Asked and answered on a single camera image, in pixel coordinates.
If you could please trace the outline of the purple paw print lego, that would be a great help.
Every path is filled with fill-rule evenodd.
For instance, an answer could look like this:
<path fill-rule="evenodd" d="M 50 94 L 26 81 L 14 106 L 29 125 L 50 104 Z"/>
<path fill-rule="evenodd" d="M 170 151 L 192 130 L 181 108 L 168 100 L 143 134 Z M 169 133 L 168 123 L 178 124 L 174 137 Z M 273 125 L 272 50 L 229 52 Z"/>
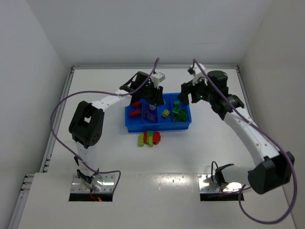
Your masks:
<path fill-rule="evenodd" d="M 152 112 L 155 112 L 156 108 L 157 108 L 157 106 L 155 106 L 155 105 L 152 105 L 152 104 L 149 105 L 149 110 Z"/>

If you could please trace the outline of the lime yellow lego brick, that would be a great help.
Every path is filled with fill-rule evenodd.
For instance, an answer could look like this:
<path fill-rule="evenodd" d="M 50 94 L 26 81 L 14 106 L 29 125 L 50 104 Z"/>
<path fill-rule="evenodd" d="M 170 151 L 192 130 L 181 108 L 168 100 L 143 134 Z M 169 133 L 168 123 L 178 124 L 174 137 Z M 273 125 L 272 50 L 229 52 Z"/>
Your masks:
<path fill-rule="evenodd" d="M 162 117 L 167 118 L 170 115 L 170 113 L 171 112 L 169 110 L 165 109 L 162 113 Z"/>

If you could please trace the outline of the purple lego plate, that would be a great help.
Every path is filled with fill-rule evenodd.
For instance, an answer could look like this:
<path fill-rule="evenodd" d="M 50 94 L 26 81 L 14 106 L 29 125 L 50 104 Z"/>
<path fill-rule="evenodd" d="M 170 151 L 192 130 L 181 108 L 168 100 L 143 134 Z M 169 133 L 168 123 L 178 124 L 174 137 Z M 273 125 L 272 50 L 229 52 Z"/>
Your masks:
<path fill-rule="evenodd" d="M 149 115 L 149 113 L 150 113 L 150 109 L 149 109 L 149 108 L 143 109 L 143 117 L 144 117 L 144 118 L 147 118 L 148 115 Z"/>
<path fill-rule="evenodd" d="M 157 116 L 154 115 L 154 114 L 151 114 L 151 113 L 148 113 L 148 115 L 147 115 L 147 120 L 148 120 L 149 122 L 152 122 L 152 123 L 157 123 L 157 122 L 158 122 Z"/>

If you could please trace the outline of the green square lego brick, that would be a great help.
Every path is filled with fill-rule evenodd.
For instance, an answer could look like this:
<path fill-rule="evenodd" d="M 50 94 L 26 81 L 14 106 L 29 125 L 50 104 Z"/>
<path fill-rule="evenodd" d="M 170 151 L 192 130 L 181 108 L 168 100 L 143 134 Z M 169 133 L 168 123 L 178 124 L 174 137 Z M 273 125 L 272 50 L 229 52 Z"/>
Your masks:
<path fill-rule="evenodd" d="M 175 106 L 175 107 L 173 108 L 173 113 L 178 114 L 179 112 L 180 112 L 180 107 Z"/>

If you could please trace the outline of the red lego brick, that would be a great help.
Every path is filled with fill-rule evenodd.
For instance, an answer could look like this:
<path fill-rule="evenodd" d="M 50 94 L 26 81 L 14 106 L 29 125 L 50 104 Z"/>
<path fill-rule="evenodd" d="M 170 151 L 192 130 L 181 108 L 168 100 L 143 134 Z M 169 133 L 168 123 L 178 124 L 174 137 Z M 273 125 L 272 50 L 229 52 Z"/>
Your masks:
<path fill-rule="evenodd" d="M 139 117 L 139 116 L 141 116 L 141 111 L 140 110 L 135 110 L 135 111 L 129 112 L 129 117 L 130 118 L 135 118 L 135 117 Z"/>

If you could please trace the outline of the striped red green lego stack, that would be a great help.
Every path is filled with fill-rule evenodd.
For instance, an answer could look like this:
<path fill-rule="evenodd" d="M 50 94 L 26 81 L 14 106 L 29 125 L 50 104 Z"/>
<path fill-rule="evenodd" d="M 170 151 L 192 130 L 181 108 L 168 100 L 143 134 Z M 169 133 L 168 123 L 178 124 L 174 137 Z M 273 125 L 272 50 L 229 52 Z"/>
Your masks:
<path fill-rule="evenodd" d="M 140 147 L 144 146 L 144 144 L 153 147 L 154 145 L 158 145 L 161 142 L 161 134 L 157 131 L 145 131 L 140 133 L 138 145 Z"/>

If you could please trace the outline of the red lego piece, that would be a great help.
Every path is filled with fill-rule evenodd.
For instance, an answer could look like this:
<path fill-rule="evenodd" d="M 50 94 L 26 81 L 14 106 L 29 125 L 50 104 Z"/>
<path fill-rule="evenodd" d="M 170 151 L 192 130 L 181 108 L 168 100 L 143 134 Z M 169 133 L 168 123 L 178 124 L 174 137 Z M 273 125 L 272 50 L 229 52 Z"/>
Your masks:
<path fill-rule="evenodd" d="M 135 102 L 132 104 L 132 108 L 134 109 L 138 109 L 142 106 L 142 102 L 141 101 L 138 101 L 138 102 Z"/>

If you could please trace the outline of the green lego cluster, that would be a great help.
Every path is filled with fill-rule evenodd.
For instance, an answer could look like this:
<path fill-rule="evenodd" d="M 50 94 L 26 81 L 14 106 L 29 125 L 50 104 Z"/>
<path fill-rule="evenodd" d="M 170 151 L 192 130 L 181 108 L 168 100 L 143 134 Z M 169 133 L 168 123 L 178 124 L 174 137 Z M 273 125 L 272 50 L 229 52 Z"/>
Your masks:
<path fill-rule="evenodd" d="M 174 116 L 174 117 L 173 117 L 173 121 L 174 121 L 174 122 L 181 122 L 181 119 L 180 119 L 179 116 Z"/>

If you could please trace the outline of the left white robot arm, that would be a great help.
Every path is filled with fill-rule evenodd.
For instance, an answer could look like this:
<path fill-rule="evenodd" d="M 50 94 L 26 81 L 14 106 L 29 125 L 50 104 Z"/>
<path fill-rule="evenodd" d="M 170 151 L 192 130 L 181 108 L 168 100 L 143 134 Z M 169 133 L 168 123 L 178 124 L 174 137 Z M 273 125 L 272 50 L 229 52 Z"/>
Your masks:
<path fill-rule="evenodd" d="M 77 176 L 85 186 L 94 188 L 97 185 L 99 169 L 95 145 L 101 138 L 104 119 L 139 100 L 145 100 L 153 106 L 163 105 L 163 87 L 160 85 L 163 80 L 163 73 L 148 75 L 137 72 L 109 96 L 91 103 L 82 101 L 78 104 L 69 132 L 77 146 L 77 155 L 74 157 L 79 167 Z"/>

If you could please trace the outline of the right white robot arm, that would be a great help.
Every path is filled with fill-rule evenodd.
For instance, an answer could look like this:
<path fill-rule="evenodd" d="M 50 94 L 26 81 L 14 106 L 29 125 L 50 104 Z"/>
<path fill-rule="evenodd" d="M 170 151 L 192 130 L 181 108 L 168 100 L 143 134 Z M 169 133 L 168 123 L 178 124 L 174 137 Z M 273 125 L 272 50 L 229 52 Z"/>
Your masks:
<path fill-rule="evenodd" d="M 181 85 L 178 99 L 184 104 L 197 103 L 200 100 L 211 105 L 240 138 L 250 153 L 254 167 L 238 167 L 227 164 L 215 170 L 214 178 L 221 186 L 238 182 L 249 185 L 257 194 L 264 194 L 287 184 L 292 176 L 290 164 L 294 156 L 287 152 L 282 155 L 278 147 L 257 130 L 241 99 L 229 93 L 228 76 L 223 71 L 201 71 L 197 67 L 188 69 L 193 79 Z"/>

